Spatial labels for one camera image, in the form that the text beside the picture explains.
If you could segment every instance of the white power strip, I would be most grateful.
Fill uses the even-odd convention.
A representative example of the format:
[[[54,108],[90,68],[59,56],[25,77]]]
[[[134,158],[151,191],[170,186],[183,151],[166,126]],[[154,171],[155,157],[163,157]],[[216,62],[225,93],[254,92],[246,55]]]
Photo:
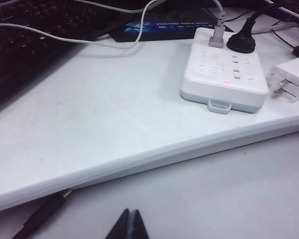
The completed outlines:
[[[269,92],[256,52],[245,54],[208,46],[212,29],[198,28],[181,85],[184,99],[207,104],[210,111],[255,113]],[[232,33],[224,33],[224,43]]]

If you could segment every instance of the plug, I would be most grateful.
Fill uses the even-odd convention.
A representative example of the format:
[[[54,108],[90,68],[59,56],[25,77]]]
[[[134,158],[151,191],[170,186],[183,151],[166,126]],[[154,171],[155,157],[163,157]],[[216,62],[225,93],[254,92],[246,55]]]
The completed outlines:
[[[299,100],[299,58],[273,66],[266,80],[270,91],[290,102]]]
[[[223,48],[224,47],[224,31],[225,31],[225,15],[226,13],[218,13],[217,25],[214,28],[214,35],[209,38],[208,45],[211,47]]]
[[[251,30],[256,23],[255,20],[248,18],[243,28],[232,35],[227,41],[227,47],[240,53],[252,53],[255,51],[256,42],[251,36]]]
[[[55,212],[65,203],[66,198],[72,192],[71,189],[64,193],[52,195],[32,216],[23,224],[23,228],[12,239],[26,239],[34,234]]]

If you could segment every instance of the white power adapter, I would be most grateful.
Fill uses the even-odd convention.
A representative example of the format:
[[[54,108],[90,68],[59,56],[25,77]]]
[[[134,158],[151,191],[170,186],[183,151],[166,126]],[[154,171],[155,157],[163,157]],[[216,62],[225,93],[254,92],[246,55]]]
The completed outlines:
[[[269,89],[290,102],[299,100],[299,58],[273,66],[267,75]]]
[[[208,46],[212,29],[198,28],[181,85],[184,99],[207,104],[216,113],[231,109],[254,113],[269,92],[256,52],[239,53]],[[232,35],[224,32],[224,42]]]

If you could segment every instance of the gray floor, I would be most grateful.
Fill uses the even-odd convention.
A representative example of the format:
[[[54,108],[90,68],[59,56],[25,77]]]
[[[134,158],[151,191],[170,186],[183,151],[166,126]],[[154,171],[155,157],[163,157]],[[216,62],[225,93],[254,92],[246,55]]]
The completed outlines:
[[[42,201],[0,212],[0,239]],[[152,239],[299,239],[299,132],[77,190],[32,238],[103,239],[125,208]]]

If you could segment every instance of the power cord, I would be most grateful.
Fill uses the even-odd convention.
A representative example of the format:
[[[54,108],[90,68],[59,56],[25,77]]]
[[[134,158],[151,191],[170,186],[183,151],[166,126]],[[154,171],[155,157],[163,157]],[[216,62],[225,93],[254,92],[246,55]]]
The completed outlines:
[[[129,10],[129,9],[123,9],[123,8],[119,8],[119,7],[115,7],[115,6],[104,5],[104,4],[94,2],[94,1],[87,1],[87,0],[72,0],[72,1],[87,3],[87,4],[94,5],[94,6],[99,6],[102,8],[109,9],[109,10],[120,11],[120,12],[124,12],[124,13],[142,13],[144,11],[144,8],[136,9],[136,10]],[[165,1],[167,1],[167,0],[158,0],[156,3],[153,3],[151,6],[149,6],[148,10],[151,10],[152,8],[160,5],[161,3],[165,2]]]
[[[23,228],[12,239],[26,239],[34,234],[49,218],[51,218],[65,203],[71,189],[63,193],[52,195],[29,219],[23,224]]]
[[[272,25],[269,27],[263,27],[263,28],[260,28],[257,30],[252,30],[251,34],[256,35],[256,34],[271,32],[271,30],[280,31],[280,30],[284,30],[287,28],[291,28],[291,27],[299,27],[299,25],[295,22],[286,22],[286,23],[282,23],[282,24]]]
[[[282,20],[279,20],[279,21],[276,21],[274,24],[272,24],[272,26],[275,26],[277,24],[279,24],[280,22],[289,22],[290,21],[290,18],[291,18],[291,15],[288,14],[285,18],[283,18]]]
[[[273,1],[271,1],[271,0],[265,0],[265,1],[266,1],[267,3],[269,3],[269,4],[274,4],[274,3],[275,3],[275,2],[273,2]],[[297,13],[295,13],[295,12],[289,10],[289,9],[286,9],[286,8],[284,8],[284,7],[279,7],[278,9],[280,9],[280,10],[282,10],[282,11],[284,11],[284,12],[286,12],[286,13],[292,15],[292,16],[295,16],[296,18],[299,19],[299,14],[297,14]]]
[[[286,45],[288,45],[291,48],[295,48],[295,46],[291,45],[289,42],[287,42],[286,40],[284,40],[281,36],[279,36],[274,30],[271,30],[271,33],[273,35],[275,35],[280,41],[282,41],[283,43],[285,43]]]
[[[225,16],[226,13],[218,0],[213,0],[219,9],[217,24],[214,28],[214,34],[209,38],[208,46],[223,48],[224,47],[224,32],[225,32]]]
[[[0,23],[0,27],[16,27],[16,28],[22,28],[25,30],[29,30],[29,31],[33,31],[36,33],[39,33],[41,35],[44,36],[48,36],[51,37],[53,39],[59,40],[59,41],[65,41],[65,42],[70,42],[70,43],[80,43],[80,44],[94,44],[94,45],[98,45],[98,46],[104,46],[104,47],[110,47],[110,48],[116,48],[116,49],[131,49],[133,47],[136,46],[136,44],[140,41],[140,38],[142,36],[142,32],[143,32],[143,27],[144,27],[144,17],[145,17],[145,13],[148,10],[149,6],[151,6],[153,3],[160,1],[160,3],[162,3],[162,0],[151,0],[143,9],[142,12],[142,16],[141,16],[141,26],[140,26],[140,32],[136,38],[136,40],[134,41],[134,43],[130,46],[118,46],[118,45],[109,45],[109,44],[103,44],[100,42],[95,42],[95,41],[87,41],[87,40],[79,40],[79,39],[70,39],[70,38],[64,38],[64,37],[59,37],[59,36],[54,36],[51,35],[49,33],[46,33],[44,31],[40,31],[38,29],[32,28],[32,27],[28,27],[28,26],[23,26],[23,25],[18,25],[18,24],[11,24],[11,23]]]
[[[278,3],[271,4],[264,7],[263,9],[255,12],[250,18],[248,18],[242,27],[242,29],[237,33],[232,35],[227,41],[227,47],[233,51],[241,53],[252,53],[255,50],[256,42],[252,37],[252,29],[256,23],[256,18],[260,15],[265,14],[268,11],[277,9],[279,7],[292,7],[299,11],[299,3],[290,3],[288,1],[282,1]]]
[[[217,19],[217,17],[216,17],[216,16],[215,16],[215,15],[214,15],[208,8],[205,7],[205,10],[206,10],[206,11],[207,11],[213,18]],[[246,14],[252,12],[252,11],[253,11],[253,10],[248,10],[247,12],[244,12],[244,13],[240,14],[240,15],[237,16],[237,17],[234,17],[234,18],[225,20],[225,22],[230,22],[230,21],[237,20],[237,19],[241,18],[242,16],[244,16],[244,15],[246,15]]]

